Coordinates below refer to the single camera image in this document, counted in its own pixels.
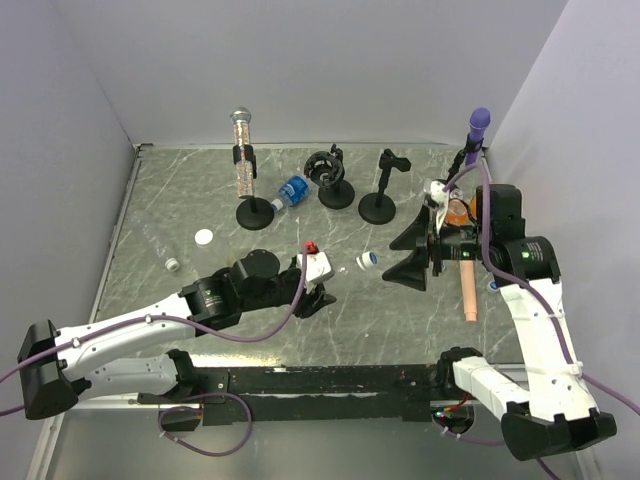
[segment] tripod holder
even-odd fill
[[[393,200],[384,194],[389,185],[391,169],[397,168],[401,172],[411,170],[411,162],[407,158],[396,157],[388,148],[380,155],[378,167],[382,170],[378,182],[378,193],[368,193],[358,204],[358,213],[365,222],[373,225],[384,225],[396,216],[396,205]]]

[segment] label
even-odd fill
[[[280,187],[280,194],[286,196],[291,202],[291,205],[300,202],[308,191],[309,185],[298,175],[294,175],[287,183]]]
[[[522,251],[522,258],[524,260],[536,260],[538,262],[544,260],[544,254],[542,253],[542,248],[538,242],[527,242],[525,245],[529,251]]]

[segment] metal edge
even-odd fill
[[[26,480],[45,480],[49,472],[49,465],[53,458],[64,414],[47,418],[42,425],[42,432],[31,457],[31,464],[27,470]]]
[[[583,480],[602,480],[602,471],[593,448],[585,448],[575,453],[578,472]]]
[[[301,142],[301,143],[253,143],[253,147],[258,148],[318,148],[320,150],[328,150],[332,143],[349,145],[349,147],[355,148],[422,148],[426,146],[436,146],[436,147],[454,147],[461,148],[461,145],[449,145],[448,143],[439,143],[439,142]],[[156,144],[143,144],[140,145],[141,148],[146,149],[162,149],[162,150],[171,150],[171,149],[182,149],[182,150],[231,150],[233,144],[231,143],[219,143],[219,144],[187,144],[187,145],[178,145],[178,144],[168,144],[168,145],[156,145]]]
[[[114,225],[113,231],[111,232],[111,239],[109,240],[109,251],[107,253],[104,268],[102,270],[102,275],[100,277],[100,283],[98,284],[98,289],[96,291],[96,297],[93,302],[93,307],[91,308],[89,323],[95,322],[96,315],[98,313],[98,306],[100,305],[100,300],[102,299],[102,293],[107,281],[109,268],[111,267],[111,261],[113,260],[113,256],[115,253],[118,236],[120,235],[120,230],[122,229],[124,215],[127,211],[129,201],[131,200],[133,186],[138,175],[138,170],[140,169],[141,150],[141,148],[136,148],[134,151],[135,157],[133,161],[133,167],[131,169],[131,174],[129,175],[129,180],[127,181],[124,198],[120,205],[116,224]],[[53,453],[55,451],[56,443],[58,441],[58,436],[60,435],[60,429],[62,428],[63,420],[64,413],[44,420],[42,431],[40,432],[40,437],[38,438],[38,443],[36,444],[33,456],[31,457],[29,469],[27,470],[27,475],[25,477],[26,480],[46,480],[47,474],[49,472],[49,466],[51,465],[51,460],[53,458]]]
[[[107,253],[107,260],[105,262],[104,269],[102,270],[100,283],[98,284],[98,291],[96,293],[96,298],[93,302],[93,307],[91,307],[91,314],[89,315],[89,323],[94,323],[96,321],[96,316],[98,315],[98,307],[100,306],[100,301],[102,300],[104,286],[107,283],[107,277],[109,276],[109,269],[111,268],[111,262],[113,261],[113,257],[116,252],[116,247],[118,246],[118,237],[120,236],[120,231],[122,230],[122,224],[124,223],[124,216],[127,213],[127,207],[129,206],[129,202],[131,201],[131,194],[133,193],[133,186],[136,182],[138,171],[140,170],[140,164],[142,163],[141,156],[140,156],[141,151],[142,151],[141,149],[136,150],[136,157],[133,162],[131,175],[129,176],[129,180],[127,181],[127,188],[125,189],[124,198],[122,199],[122,204],[120,205],[118,219],[116,221],[116,224],[113,227],[113,231],[111,232],[111,240],[109,240],[109,252]]]

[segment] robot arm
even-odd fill
[[[422,228],[422,238],[403,262],[383,278],[426,290],[426,268],[433,261],[433,275],[444,260],[482,260],[481,218],[477,225],[447,226],[446,193],[442,182],[432,182],[422,217],[395,244],[407,244],[407,236]],[[438,362],[442,388],[454,396],[468,392],[501,422],[505,442],[519,460],[575,451],[615,435],[613,416],[600,412],[586,383],[571,343],[562,306],[562,283],[553,247],[544,237],[527,237],[521,217],[522,196],[512,185],[491,185],[490,257],[500,270],[533,287],[553,310],[564,345],[552,316],[527,290],[495,277],[513,318],[528,376],[529,389],[497,372],[473,348],[454,348]],[[476,198],[482,198],[478,187]]]
[[[336,301],[322,282],[334,274],[323,252],[307,256],[306,288],[293,314],[307,318]],[[213,330],[240,321],[242,313],[290,304],[300,281],[301,255],[289,268],[280,270],[277,257],[266,250],[254,250],[210,277],[197,280],[180,292],[139,310],[77,327],[56,329],[50,321],[32,325],[18,361],[53,346],[71,342],[73,347],[20,371],[25,414],[42,419],[62,413],[78,401],[103,395],[145,392],[168,398],[188,395],[197,381],[185,352],[171,351],[156,358],[122,358],[150,346],[194,338],[201,334],[193,326],[154,320],[153,315],[186,318]],[[144,322],[122,328],[135,318]],[[103,331],[91,340],[84,335]]]

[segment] orange object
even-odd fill
[[[464,317],[467,322],[478,320],[478,304],[476,302],[476,281],[473,277],[473,261],[460,261],[460,283],[462,284],[462,303]]]
[[[457,198],[449,200],[447,215],[444,217],[445,223],[449,225],[464,225],[469,220],[467,207]]]

